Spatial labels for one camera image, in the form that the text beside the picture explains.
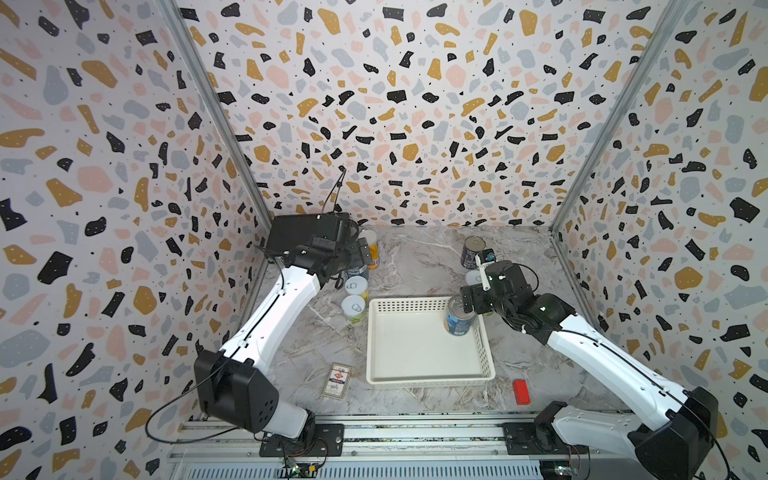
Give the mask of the dark navy tall can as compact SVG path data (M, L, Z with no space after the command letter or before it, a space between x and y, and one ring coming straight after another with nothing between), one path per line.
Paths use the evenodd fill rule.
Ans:
M479 236L471 235L464 239L462 253L461 253L461 265L468 269L473 270L477 268L476 257L486 249L486 242Z

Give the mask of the blue label soup can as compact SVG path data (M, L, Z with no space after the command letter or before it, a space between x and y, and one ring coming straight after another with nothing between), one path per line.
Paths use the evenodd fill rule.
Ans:
M449 334L453 336L466 335L473 326L475 319L476 314L473 310L465 311L461 295L454 295L448 299L444 327Z

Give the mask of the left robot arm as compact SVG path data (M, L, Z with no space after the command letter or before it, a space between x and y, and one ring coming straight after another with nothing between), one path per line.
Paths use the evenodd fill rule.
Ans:
M200 407L208 416L251 433L309 441L314 415L281 398L267 378L278 347L295 320L328 281L373 263L365 238L313 236L292 249L267 249L281 266L278 279L242 328L219 350L204 350L194 363Z

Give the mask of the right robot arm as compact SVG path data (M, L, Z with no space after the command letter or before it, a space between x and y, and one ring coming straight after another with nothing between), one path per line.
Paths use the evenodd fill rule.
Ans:
M537 294L520 264L490 250L476 257L481 281L461 290L461 308L494 313L511 329L568 357L613 392L627 414L586 411L553 401L534 420L539 449L583 446L637 461L656 479L695 479L719 446L718 401L706 389L687 390L652 371L594 329L554 294Z

